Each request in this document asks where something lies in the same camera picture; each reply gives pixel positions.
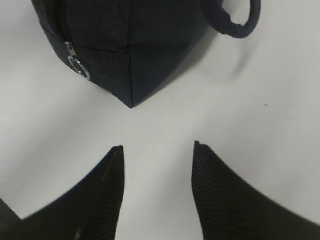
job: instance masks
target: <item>bag strap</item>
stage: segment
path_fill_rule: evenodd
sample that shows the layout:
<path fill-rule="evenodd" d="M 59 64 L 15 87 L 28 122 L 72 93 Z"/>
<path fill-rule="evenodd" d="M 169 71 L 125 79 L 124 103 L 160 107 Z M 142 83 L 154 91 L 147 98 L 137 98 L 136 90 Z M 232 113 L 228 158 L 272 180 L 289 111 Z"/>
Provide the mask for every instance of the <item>bag strap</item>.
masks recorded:
<path fill-rule="evenodd" d="M 261 0 L 250 0 L 250 17 L 245 25 L 232 22 L 231 16 L 223 8 L 224 0 L 201 0 L 201 10 L 209 24 L 221 34 L 236 39 L 248 37 L 257 27 L 261 15 Z"/>

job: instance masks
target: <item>bag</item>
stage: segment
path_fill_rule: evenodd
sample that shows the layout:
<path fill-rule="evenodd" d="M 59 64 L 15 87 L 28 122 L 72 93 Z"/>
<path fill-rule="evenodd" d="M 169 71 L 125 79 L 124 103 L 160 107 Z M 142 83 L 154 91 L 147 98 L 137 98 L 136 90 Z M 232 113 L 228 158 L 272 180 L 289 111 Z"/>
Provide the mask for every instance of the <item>bag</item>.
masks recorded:
<path fill-rule="evenodd" d="M 232 23 L 223 0 L 32 0 L 57 56 L 129 108 L 177 68 L 205 33 L 247 37 L 261 0 L 251 0 L 245 26 Z"/>

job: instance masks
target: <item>zipper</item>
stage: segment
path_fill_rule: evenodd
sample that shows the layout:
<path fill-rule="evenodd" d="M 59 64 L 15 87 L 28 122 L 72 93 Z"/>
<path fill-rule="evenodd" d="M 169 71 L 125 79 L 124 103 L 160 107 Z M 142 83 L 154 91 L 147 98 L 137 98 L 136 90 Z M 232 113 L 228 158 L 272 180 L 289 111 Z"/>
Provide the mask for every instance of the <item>zipper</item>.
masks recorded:
<path fill-rule="evenodd" d="M 82 65 L 79 61 L 76 50 L 73 45 L 73 37 L 68 25 L 68 16 L 67 16 L 67 9 L 68 9 L 68 0 L 55 0 L 56 2 L 56 22 L 59 27 L 59 31 L 64 38 L 66 48 L 69 52 L 68 60 L 73 69 L 82 77 L 87 80 L 91 79 L 90 73 L 88 70 Z"/>

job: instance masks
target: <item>ribbed texture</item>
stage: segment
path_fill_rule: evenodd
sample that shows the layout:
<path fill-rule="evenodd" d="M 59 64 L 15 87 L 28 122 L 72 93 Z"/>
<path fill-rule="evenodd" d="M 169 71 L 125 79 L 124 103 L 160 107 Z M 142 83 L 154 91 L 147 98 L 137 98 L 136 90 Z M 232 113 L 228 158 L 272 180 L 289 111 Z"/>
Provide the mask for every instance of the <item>ribbed texture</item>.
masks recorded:
<path fill-rule="evenodd" d="M 113 240 L 125 188 L 122 147 L 36 214 L 0 230 L 0 240 Z"/>
<path fill-rule="evenodd" d="M 232 191 L 214 172 L 206 151 L 194 150 L 193 195 L 205 240 L 257 240 L 253 224 Z"/>
<path fill-rule="evenodd" d="M 205 240 L 320 239 L 320 226 L 256 191 L 198 142 L 192 189 Z"/>
<path fill-rule="evenodd" d="M 116 162 L 106 178 L 106 188 L 96 203 L 88 223 L 81 230 L 81 240 L 114 240 L 125 190 L 125 165 Z"/>

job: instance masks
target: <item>white surface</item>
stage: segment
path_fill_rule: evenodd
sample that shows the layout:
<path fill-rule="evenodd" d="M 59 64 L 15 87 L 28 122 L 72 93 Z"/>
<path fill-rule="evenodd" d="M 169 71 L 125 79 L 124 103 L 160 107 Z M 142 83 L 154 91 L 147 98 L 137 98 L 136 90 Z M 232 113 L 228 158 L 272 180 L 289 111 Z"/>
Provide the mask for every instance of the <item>white surface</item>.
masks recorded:
<path fill-rule="evenodd" d="M 235 21 L 246 19 L 247 2 L 231 4 Z M 189 68 L 130 110 L 58 60 L 29 1 L 1 1 L 0 196 L 27 217 L 124 145 L 117 239 L 203 239 L 191 189 L 199 140 L 259 191 L 320 224 L 319 8 L 317 0 L 263 1 L 250 38 L 210 30 Z"/>

